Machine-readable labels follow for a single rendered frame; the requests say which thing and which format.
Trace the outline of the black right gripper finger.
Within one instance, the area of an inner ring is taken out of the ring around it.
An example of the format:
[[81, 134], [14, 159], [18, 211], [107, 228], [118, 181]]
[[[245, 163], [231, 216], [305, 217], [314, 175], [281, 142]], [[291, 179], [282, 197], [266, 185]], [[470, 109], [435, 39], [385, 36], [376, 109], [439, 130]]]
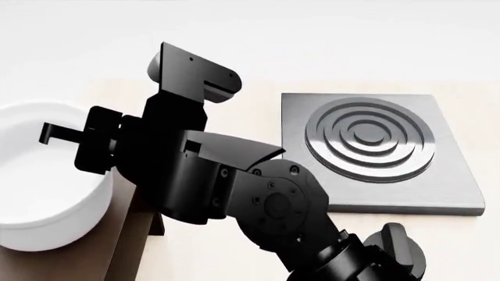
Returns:
[[63, 126], [56, 126], [51, 123], [44, 123], [38, 142], [40, 142], [41, 144], [48, 144], [48, 142], [52, 138], [55, 138], [58, 140], [80, 144], [83, 140], [83, 137], [84, 133], [79, 130], [66, 128]]

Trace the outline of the white round bowl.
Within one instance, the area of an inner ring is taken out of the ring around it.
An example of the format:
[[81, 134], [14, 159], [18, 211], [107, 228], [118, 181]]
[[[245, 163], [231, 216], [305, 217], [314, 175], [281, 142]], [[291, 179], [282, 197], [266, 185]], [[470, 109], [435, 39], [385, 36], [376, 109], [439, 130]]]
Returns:
[[78, 170], [76, 143], [39, 141], [45, 123], [82, 130], [86, 118], [82, 109], [58, 102], [0, 107], [0, 247], [56, 249], [102, 219], [113, 195], [111, 173]]

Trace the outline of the grey square ringed plate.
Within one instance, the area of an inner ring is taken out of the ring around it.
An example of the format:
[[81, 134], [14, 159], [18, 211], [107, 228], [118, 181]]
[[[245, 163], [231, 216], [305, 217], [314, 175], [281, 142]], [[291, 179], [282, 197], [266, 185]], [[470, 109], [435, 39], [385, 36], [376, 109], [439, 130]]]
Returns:
[[485, 201], [429, 94], [281, 95], [284, 158], [331, 212], [479, 216]]

